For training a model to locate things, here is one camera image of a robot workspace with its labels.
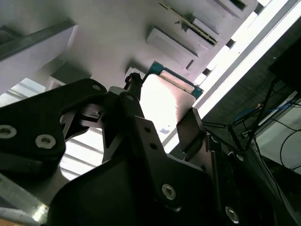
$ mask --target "bright light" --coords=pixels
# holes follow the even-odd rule
[[[41,204],[33,214],[32,218],[35,221],[40,222],[42,217],[46,218],[45,215],[48,213],[48,210],[49,210],[48,206]]]
[[[273,0],[266,8],[256,17],[245,31],[245,37],[238,40],[235,45],[227,53],[227,56],[220,62],[210,75],[205,79],[200,87],[204,90],[203,95],[197,100],[199,102],[206,96],[214,84],[221,78],[225,71],[240,56],[240,54],[249,46],[255,37],[263,30],[263,28],[271,21],[277,12],[287,3],[287,0]],[[203,118],[226,93],[245,75],[245,73],[263,56],[268,49],[292,26],[292,24],[301,16],[301,3],[299,2],[283,19],[275,26],[272,31],[261,41],[257,47],[243,60],[243,62],[233,71],[233,73],[221,82],[220,86],[212,90],[212,95],[208,97],[198,109],[199,115]]]

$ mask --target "white ceiling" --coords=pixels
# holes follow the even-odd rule
[[[232,16],[225,14],[222,8],[208,10],[208,1],[166,0],[185,16],[194,12],[207,23],[214,21],[215,29],[223,33],[229,27],[225,22],[232,20]],[[0,0],[0,24],[23,34],[66,18],[74,20],[79,29],[63,59],[90,72],[92,78],[106,88],[123,86],[126,69],[133,62],[147,70],[156,60],[194,79],[203,71],[198,62],[191,72],[183,70],[145,43],[152,26],[157,26],[192,51],[198,51],[197,44],[187,38],[181,24],[175,24],[178,18],[160,6],[158,0]]]

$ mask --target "black cable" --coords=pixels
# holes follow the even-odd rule
[[[301,106],[300,104],[297,104],[297,103],[294,103],[294,102],[293,102],[292,104],[293,104],[293,105],[297,105],[297,106]]]
[[[296,132],[300,132],[300,131],[301,131],[301,129],[298,129],[298,130],[292,132],[290,135],[288,135],[287,138],[285,138],[285,140],[283,141],[283,143],[282,143],[282,145],[281,145],[281,148],[280,148],[280,161],[281,161],[281,164],[282,164],[285,168],[287,168],[287,169],[289,169],[289,170],[295,170],[296,168],[290,169],[290,168],[286,167],[286,166],[283,164],[283,161],[282,161],[282,150],[283,150],[283,146],[284,146],[284,144],[286,143],[286,141],[287,141],[292,135],[294,135]]]
[[[256,141],[256,137],[255,137],[255,136],[253,137],[253,140],[254,140],[254,142],[255,142],[256,149],[257,149],[257,151],[258,151],[258,153],[259,153],[260,160],[261,160],[261,162],[262,162],[264,168],[267,170],[267,172],[269,173],[269,175],[270,175],[271,178],[273,179],[273,181],[274,181],[274,183],[275,183],[275,185],[276,185],[278,194],[279,194],[279,196],[280,196],[281,202],[282,202],[282,204],[285,206],[284,200],[283,200],[282,195],[281,195],[281,192],[280,192],[279,185],[277,184],[277,181],[275,180],[275,178],[273,177],[273,175],[272,175],[272,173],[270,172],[269,168],[267,167],[267,165],[265,164],[265,162],[264,162],[263,159],[262,159],[261,152],[260,152],[260,149],[259,149],[259,145],[258,145],[258,143],[257,143],[257,141]]]
[[[291,129],[292,131],[297,131],[296,129],[293,129],[293,128],[291,128],[291,127],[289,127],[289,126],[285,125],[284,123],[282,123],[282,122],[280,122],[280,121],[278,121],[278,120],[276,120],[276,119],[269,118],[269,120],[272,120],[272,121],[278,122],[279,124],[281,124],[281,125],[283,125],[283,126],[287,127],[288,129]]]

